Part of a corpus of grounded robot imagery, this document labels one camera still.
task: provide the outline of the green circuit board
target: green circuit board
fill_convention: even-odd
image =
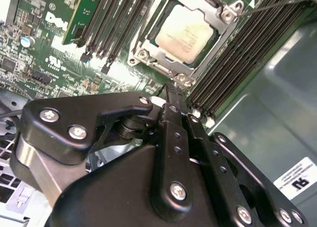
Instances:
[[[248,10],[261,0],[242,1]],[[130,67],[127,63],[130,40],[125,42],[107,75],[101,73],[104,60],[80,61],[84,49],[71,43],[73,26],[88,24],[96,4],[93,0],[20,0],[15,23],[0,26],[0,76],[16,83],[34,98],[118,91],[155,94],[170,79],[142,63]],[[130,39],[139,23],[137,20],[131,28]],[[243,24],[244,20],[240,20],[232,37]],[[26,32],[35,39],[30,48],[21,45],[21,37]],[[3,65],[8,60],[14,67]],[[52,80],[39,83],[28,76],[28,70],[44,73]]]

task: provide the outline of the ul logo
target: ul logo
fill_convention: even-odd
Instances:
[[[306,185],[309,184],[309,181],[303,178],[299,178],[297,179],[295,182],[292,183],[292,185],[297,188],[297,190],[302,189],[303,187],[305,187]]]

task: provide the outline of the black ram slot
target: black ram slot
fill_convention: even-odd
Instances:
[[[276,14],[276,12],[280,12],[282,10],[282,8],[274,8],[273,10],[271,10],[271,14],[265,14],[263,15],[263,17],[261,18],[261,20],[259,20],[257,22],[256,25],[254,25],[254,28],[252,29],[253,31],[258,31],[258,30],[262,30],[262,31],[267,31],[269,33],[272,33],[271,30],[269,30],[269,27],[271,27],[271,24],[268,23],[270,21],[270,19],[275,19],[275,17],[278,15]],[[228,70],[219,70],[219,74],[218,76],[214,76],[212,78],[212,82],[214,82],[214,80],[221,78],[220,81],[218,82],[218,86],[220,86],[220,83],[225,81],[227,79],[228,75],[231,75],[234,73],[235,70],[238,69],[238,65],[239,65],[239,60],[240,59],[244,59],[247,58],[249,55],[249,53],[252,54],[252,52],[249,52],[248,49],[252,48],[252,46],[257,43],[257,40],[259,38],[263,38],[262,34],[257,34],[254,37],[245,37],[245,42],[244,45],[248,45],[248,48],[243,48],[243,46],[237,46],[236,48],[238,48],[230,57],[230,62],[231,64],[227,64],[226,67],[228,68]],[[206,102],[210,101],[211,96],[216,92],[215,90],[218,88],[218,86],[214,86],[213,90],[211,91],[209,89],[209,93],[207,94],[206,97],[204,97],[201,101],[200,101],[200,105],[205,106]]]
[[[144,4],[147,0],[140,0],[139,4],[134,7],[132,11],[132,16],[129,17],[129,21],[125,27],[125,30],[121,32],[120,39],[116,42],[116,44],[112,47],[113,49],[109,53],[109,57],[106,61],[106,64],[104,66],[104,71],[108,71],[110,69],[110,66],[115,61],[115,59],[118,57],[119,53],[122,50],[122,47],[124,45],[124,42],[127,40],[127,37],[129,36],[129,31],[132,28],[132,25],[135,23],[135,19],[140,15]]]
[[[268,5],[276,2],[278,0],[264,0],[262,5]],[[240,30],[239,35],[234,38],[234,40],[230,43],[230,45],[226,48],[224,51],[225,54],[232,55],[236,53],[236,49],[239,47],[239,44],[242,44],[244,40],[246,40],[249,36],[249,34],[252,32],[252,28],[254,25],[257,25],[259,22],[263,20],[263,17],[266,15],[266,12],[260,12],[256,15],[249,18],[248,22],[245,24],[245,26]],[[213,65],[213,68],[217,68],[211,70],[208,73],[208,80],[200,81],[200,83],[197,85],[197,87],[192,92],[191,96],[193,98],[193,102],[196,102],[196,99],[198,99],[198,96],[205,92],[209,88],[209,85],[212,83],[212,77],[217,76],[218,72],[221,70],[221,67],[219,67],[219,64],[223,63],[227,60],[226,56],[220,56],[219,59],[216,61],[216,63]]]
[[[118,32],[119,28],[122,27],[123,20],[126,16],[128,16],[128,10],[130,6],[132,5],[133,0],[125,0],[124,5],[121,7],[118,19],[116,20],[115,24],[112,26],[112,29],[110,32],[105,35],[104,37],[104,43],[101,46],[101,48],[98,51],[99,53],[102,53],[101,58],[106,56],[107,51],[109,50],[109,47],[111,43],[113,42],[115,34]]]
[[[103,10],[105,10],[105,12],[107,12],[108,8],[104,9],[104,6],[106,4],[107,0],[100,0],[99,4],[97,6],[97,9],[94,12],[94,15],[92,17],[92,19],[89,22],[88,27],[86,27],[84,33],[82,34],[82,39],[81,39],[81,45],[86,44],[86,41],[88,40],[88,38],[90,36],[94,36],[91,35],[91,33],[93,32],[93,29],[95,28],[95,26],[100,23],[100,21],[98,21],[98,18],[100,16],[100,13],[102,13]]]
[[[103,19],[103,22],[102,22],[101,26],[99,27],[97,33],[94,35],[94,38],[92,39],[92,42],[89,43],[89,46],[88,46],[88,51],[89,52],[95,51],[98,48],[100,42],[102,42],[105,30],[108,27],[109,21],[111,20],[111,18],[113,17],[115,11],[118,8],[119,1],[120,0],[112,0],[108,4],[109,7],[108,7],[108,9],[107,9],[107,11],[105,13],[105,17]]]
[[[261,6],[281,0],[264,0]],[[193,107],[214,114],[304,11],[288,5],[252,15],[189,95]]]

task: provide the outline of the gray metal panel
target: gray metal panel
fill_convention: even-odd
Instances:
[[[317,23],[293,34],[213,131],[227,135],[272,182],[306,156],[317,164]],[[316,226],[317,183],[292,202]]]

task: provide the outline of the microchip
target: microchip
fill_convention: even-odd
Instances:
[[[28,22],[33,22],[33,19],[34,19],[34,15],[29,13],[28,15]]]
[[[99,86],[94,83],[91,83],[90,88],[91,88],[91,91],[97,91]]]
[[[2,61],[1,67],[6,71],[13,72],[15,69],[15,65],[16,63],[14,61],[5,57]]]
[[[30,35],[32,32],[32,28],[27,26],[27,25],[23,25],[22,27],[22,33],[25,35]]]
[[[192,63],[213,33],[202,12],[177,5],[162,25],[155,42],[166,51],[167,57]]]
[[[58,97],[69,97],[69,95],[64,93],[63,91],[60,91]]]
[[[38,16],[34,16],[33,23],[34,23],[35,25],[39,25],[39,24],[40,24],[40,21],[41,21],[41,18],[39,18]]]
[[[80,57],[80,61],[84,63],[87,63],[88,61],[90,61],[90,59],[91,59],[90,55],[86,55],[85,53],[83,53]]]
[[[94,78],[94,81],[97,83],[97,84],[100,84],[100,82],[102,81],[102,78],[100,78],[99,76],[95,76]]]

